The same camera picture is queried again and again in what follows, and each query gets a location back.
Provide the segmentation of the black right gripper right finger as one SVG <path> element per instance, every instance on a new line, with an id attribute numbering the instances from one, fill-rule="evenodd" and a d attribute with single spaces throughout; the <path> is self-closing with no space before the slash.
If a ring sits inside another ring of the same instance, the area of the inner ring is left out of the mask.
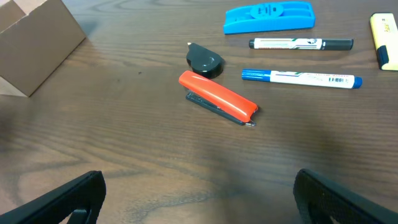
<path id="1" fill-rule="evenodd" d="M 297 172 L 293 195 L 304 223 L 397 223 L 397 213 L 309 169 Z"/>

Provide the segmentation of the blue plastic eraser holder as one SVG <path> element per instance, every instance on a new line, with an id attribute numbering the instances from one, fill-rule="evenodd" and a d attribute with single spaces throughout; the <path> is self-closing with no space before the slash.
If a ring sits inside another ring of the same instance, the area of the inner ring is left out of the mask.
<path id="1" fill-rule="evenodd" d="M 315 26 L 312 4 L 305 1 L 265 2 L 226 11 L 223 32 L 245 34 L 311 29 Z"/>

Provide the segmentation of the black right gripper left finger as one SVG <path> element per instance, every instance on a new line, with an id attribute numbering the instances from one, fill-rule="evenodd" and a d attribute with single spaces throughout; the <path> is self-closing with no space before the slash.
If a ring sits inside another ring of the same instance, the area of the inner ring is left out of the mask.
<path id="1" fill-rule="evenodd" d="M 1 215 L 1 223 L 96 224 L 106 196 L 102 172 L 89 171 L 76 179 Z"/>

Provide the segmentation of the orange stapler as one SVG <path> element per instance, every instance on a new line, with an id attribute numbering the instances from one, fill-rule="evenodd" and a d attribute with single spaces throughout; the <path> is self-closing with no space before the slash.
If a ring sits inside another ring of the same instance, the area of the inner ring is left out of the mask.
<path id="1" fill-rule="evenodd" d="M 188 89 L 187 100 L 238 125 L 256 125 L 251 117 L 258 106 L 243 96 L 188 70 L 180 75 L 178 81 Z"/>

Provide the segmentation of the brown cardboard box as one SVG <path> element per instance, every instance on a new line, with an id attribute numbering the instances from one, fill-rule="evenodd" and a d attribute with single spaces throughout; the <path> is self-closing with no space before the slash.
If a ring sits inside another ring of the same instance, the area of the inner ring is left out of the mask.
<path id="1" fill-rule="evenodd" d="M 61 0 L 1 1 L 1 94 L 32 95 L 85 37 Z"/>

